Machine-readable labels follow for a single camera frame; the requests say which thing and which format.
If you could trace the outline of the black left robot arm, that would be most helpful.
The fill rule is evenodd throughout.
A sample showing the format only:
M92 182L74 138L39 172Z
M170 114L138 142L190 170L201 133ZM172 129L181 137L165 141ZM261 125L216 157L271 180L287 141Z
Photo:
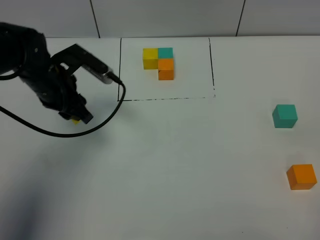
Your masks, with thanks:
M85 124L92 120L86 100L77 92L72 72L55 62L47 49L44 34L28 27L0 24L0 79L19 77L36 94L45 108L66 120Z

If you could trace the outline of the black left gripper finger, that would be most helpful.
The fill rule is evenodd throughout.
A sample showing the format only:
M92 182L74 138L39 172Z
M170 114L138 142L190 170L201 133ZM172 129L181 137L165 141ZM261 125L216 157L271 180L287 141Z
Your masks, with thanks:
M74 116L74 112L69 109L59 111L58 114L65 120L71 120L71 119L73 119L73 116Z
M74 110L74 119L88 124L93 119L93 115L86 109L85 105L78 104Z

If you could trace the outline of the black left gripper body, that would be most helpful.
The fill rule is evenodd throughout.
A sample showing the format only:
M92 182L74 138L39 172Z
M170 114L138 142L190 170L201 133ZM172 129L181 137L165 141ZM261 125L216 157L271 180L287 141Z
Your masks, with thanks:
M85 99L77 92L74 72L82 65L71 64L65 69L51 61L28 63L19 74L37 95L42 105L60 113L85 113Z

